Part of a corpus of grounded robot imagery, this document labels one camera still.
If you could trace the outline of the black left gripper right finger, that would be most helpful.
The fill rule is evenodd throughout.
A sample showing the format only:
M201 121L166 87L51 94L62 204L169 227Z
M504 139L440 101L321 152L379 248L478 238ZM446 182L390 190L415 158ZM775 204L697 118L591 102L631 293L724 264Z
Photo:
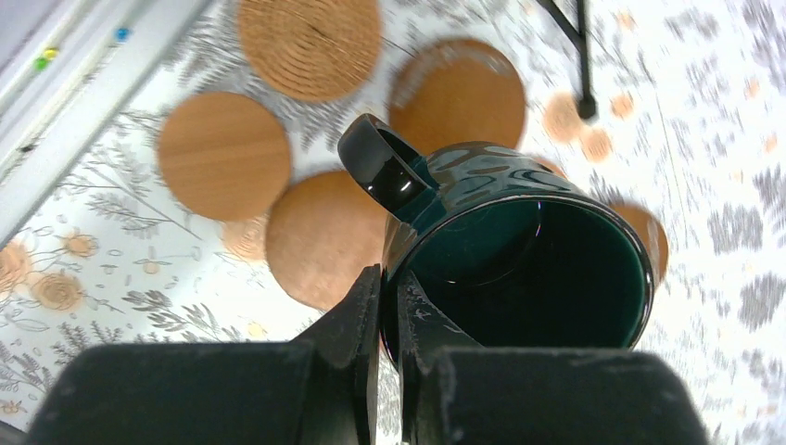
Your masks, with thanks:
M679 377L629 350L485 348L397 287L402 437L410 444L705 444Z

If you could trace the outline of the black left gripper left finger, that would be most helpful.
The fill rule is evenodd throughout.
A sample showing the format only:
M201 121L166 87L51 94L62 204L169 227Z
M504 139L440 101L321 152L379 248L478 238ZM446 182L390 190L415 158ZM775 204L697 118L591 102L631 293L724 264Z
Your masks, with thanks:
M29 444L372 444L380 269L287 342L115 344L82 352Z

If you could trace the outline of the dark green mug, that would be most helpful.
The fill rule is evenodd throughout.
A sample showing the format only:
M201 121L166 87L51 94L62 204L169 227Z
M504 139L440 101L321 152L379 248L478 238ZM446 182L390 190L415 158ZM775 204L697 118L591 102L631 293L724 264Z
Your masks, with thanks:
M632 226L533 158L488 141L423 155L371 114L339 158L388 214L383 302L407 274L487 347L634 347L653 267Z

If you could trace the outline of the dark brown coaster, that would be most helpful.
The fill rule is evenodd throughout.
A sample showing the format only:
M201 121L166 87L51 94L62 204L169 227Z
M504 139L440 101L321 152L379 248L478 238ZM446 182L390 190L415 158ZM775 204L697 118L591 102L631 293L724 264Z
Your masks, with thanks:
M324 172L291 186L267 224L273 277L296 301L332 309L362 269L381 260L386 218L347 172Z

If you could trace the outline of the light wooden coaster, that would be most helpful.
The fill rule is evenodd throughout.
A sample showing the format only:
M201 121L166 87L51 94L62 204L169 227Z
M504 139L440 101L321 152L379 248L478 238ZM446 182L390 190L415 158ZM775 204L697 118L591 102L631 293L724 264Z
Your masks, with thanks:
M225 222L262 214L292 172L284 125L256 100L228 92L195 95L170 113L158 137L158 165L183 205Z

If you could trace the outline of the light brown coaster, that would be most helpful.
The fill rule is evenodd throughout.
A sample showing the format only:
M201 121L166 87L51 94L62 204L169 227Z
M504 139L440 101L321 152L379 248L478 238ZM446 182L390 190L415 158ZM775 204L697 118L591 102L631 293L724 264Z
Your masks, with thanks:
M666 274L669 246L663 225L644 207L623 202L612 202L610 208L618 213L637 233L653 268L654 286L658 287Z

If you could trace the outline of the orange brown coaster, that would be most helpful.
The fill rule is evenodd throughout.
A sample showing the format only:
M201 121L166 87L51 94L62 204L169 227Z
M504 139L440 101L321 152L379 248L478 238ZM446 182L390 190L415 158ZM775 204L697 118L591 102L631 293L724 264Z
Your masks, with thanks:
M387 101L389 126L420 153L483 141L517 147L526 127L526 90L515 65L484 42L444 39L398 71Z

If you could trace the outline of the woven straw coaster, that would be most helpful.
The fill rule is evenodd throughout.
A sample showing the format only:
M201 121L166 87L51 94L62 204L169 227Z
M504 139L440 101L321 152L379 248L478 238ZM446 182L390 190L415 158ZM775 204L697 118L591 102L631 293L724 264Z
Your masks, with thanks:
M253 71L307 102L354 93L372 76L382 46L376 1L242 1L237 29Z

